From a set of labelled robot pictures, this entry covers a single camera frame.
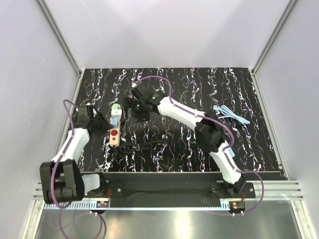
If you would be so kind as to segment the blue usb charger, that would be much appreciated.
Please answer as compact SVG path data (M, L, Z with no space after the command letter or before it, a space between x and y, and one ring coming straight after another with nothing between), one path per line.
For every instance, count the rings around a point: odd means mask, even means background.
M118 118L112 118L112 125L117 128L119 125L119 120Z

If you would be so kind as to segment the beige red power strip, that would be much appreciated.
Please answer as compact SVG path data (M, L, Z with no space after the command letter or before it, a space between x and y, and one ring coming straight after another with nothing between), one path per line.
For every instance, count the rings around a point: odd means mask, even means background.
M117 128L115 128L113 125L112 125L112 118L118 118L119 120L119 125ZM109 144L110 146L112 147L118 147L120 145L120 131L121 131L121 118L122 118L122 115L121 116L118 116L118 117L113 117L111 115L111 118L110 118L110 123L112 125L112 129L110 129L110 137L109 137Z

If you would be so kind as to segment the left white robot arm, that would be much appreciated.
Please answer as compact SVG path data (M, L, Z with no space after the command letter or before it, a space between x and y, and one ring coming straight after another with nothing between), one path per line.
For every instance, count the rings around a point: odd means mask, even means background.
M77 166L86 144L92 136L103 136L112 126L93 105L80 106L75 123L71 125L66 141L56 156L39 168L45 203L62 206L62 203L80 201L92 192L103 197L108 185L99 174L82 175Z

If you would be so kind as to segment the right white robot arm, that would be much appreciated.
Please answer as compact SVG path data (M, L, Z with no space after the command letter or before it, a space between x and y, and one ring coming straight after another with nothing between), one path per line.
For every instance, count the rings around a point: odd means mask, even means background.
M224 137L226 126L215 112L198 112L175 101L168 93L156 92L142 83L134 85L131 94L122 103L137 122L149 121L150 113L156 113L186 125L194 131L197 146L208 153L220 169L228 195L235 198L244 192L246 180L228 150L230 144Z

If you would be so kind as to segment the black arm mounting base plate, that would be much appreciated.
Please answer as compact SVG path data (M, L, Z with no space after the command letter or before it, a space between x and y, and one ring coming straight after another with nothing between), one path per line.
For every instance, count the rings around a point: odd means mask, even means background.
M130 195L201 195L220 199L254 199L256 193L252 183L245 182L236 193L229 183L225 183L219 172L105 172L102 188L85 193L85 197L112 198Z

